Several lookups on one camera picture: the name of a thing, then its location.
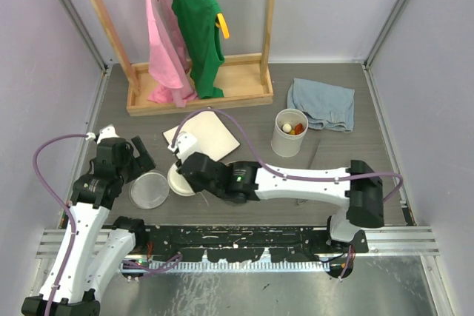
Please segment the white lid with leather strap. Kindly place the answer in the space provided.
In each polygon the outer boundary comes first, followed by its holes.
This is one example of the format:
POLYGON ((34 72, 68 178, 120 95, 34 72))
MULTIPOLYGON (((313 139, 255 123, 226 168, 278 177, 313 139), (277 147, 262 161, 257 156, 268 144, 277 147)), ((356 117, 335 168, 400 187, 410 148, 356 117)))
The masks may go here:
POLYGON ((196 194, 186 179, 178 173, 178 167, 176 164, 173 164, 169 168, 167 172, 167 182, 171 190, 177 195, 190 197, 196 194))

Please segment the white square plate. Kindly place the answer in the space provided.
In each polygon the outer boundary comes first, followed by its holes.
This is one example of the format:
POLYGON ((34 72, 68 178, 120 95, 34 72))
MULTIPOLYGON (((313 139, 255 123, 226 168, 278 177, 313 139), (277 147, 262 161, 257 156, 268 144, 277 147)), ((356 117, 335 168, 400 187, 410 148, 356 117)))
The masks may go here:
POLYGON ((219 161, 240 146, 238 140, 211 111, 200 112, 187 120, 176 138, 177 157, 185 161, 194 152, 219 161))

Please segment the tall metal container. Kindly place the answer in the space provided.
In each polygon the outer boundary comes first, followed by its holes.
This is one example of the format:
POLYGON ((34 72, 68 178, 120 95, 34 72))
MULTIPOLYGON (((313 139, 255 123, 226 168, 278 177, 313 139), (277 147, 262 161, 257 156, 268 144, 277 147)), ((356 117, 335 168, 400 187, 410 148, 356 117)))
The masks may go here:
POLYGON ((271 147, 273 152, 283 158, 296 155, 300 148, 304 136, 308 130, 307 116, 296 109, 285 109, 278 113, 275 119, 271 147), (304 125, 304 132, 300 135, 290 135, 282 130, 284 124, 289 124, 294 130, 297 124, 304 125))

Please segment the metal tongs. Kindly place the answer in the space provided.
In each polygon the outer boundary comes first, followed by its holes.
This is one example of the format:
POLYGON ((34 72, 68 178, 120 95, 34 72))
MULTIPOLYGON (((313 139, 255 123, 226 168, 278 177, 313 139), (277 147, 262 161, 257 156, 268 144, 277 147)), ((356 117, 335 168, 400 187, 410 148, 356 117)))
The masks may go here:
MULTIPOLYGON (((306 170, 314 169, 314 167, 313 167, 315 165, 314 161, 316 159, 316 155, 318 153, 318 150, 319 150, 320 146, 321 146, 321 140, 318 140, 315 147, 314 147, 314 149, 313 149, 313 151, 312 151, 312 154, 311 154, 310 159, 308 161, 308 165, 306 166, 306 170)), ((296 200, 296 205, 301 206, 301 205, 305 204, 306 202, 308 202, 308 199, 299 198, 299 199, 296 200)))

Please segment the orange salmon slice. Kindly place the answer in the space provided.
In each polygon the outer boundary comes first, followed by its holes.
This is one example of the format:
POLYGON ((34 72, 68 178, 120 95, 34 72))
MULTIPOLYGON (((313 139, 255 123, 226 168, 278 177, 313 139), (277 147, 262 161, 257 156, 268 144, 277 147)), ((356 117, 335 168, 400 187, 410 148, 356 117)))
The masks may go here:
POLYGON ((303 132, 304 132, 304 125, 303 124, 297 124, 294 128, 295 135, 300 135, 303 132))

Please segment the blue denim cloth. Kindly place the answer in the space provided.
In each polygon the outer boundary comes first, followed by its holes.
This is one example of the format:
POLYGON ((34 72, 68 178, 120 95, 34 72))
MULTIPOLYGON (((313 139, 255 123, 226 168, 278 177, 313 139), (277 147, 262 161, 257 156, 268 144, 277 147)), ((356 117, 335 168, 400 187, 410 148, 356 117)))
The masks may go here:
POLYGON ((287 108, 304 113, 310 129, 345 133, 354 130, 353 89, 294 78, 287 93, 287 108))

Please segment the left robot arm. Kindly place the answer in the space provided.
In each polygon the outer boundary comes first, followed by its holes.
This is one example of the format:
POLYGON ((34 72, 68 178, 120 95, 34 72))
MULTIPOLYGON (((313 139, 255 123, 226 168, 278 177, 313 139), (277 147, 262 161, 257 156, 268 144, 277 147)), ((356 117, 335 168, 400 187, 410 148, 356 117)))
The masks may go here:
POLYGON ((96 138, 96 157, 89 171, 73 184, 59 252, 39 295, 26 297, 23 315, 99 315, 101 298, 129 254, 142 253, 149 234, 144 221, 120 216, 99 253, 99 233, 122 188, 153 170, 154 160, 140 137, 130 141, 117 135, 96 138))

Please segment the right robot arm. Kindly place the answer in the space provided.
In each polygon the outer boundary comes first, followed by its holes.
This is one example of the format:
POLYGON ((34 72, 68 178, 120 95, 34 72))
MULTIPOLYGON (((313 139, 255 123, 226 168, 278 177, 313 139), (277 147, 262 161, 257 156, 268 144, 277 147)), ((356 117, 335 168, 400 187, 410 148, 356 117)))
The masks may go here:
POLYGON ((383 183, 364 161, 338 169, 285 169, 258 161, 214 161, 197 139, 183 134, 172 152, 176 162, 168 173, 150 171, 137 178, 130 199, 142 209, 161 205, 170 192, 190 197, 209 192, 232 204, 279 198, 318 201, 337 206, 329 217, 325 243, 342 252, 363 228, 384 226, 383 183))

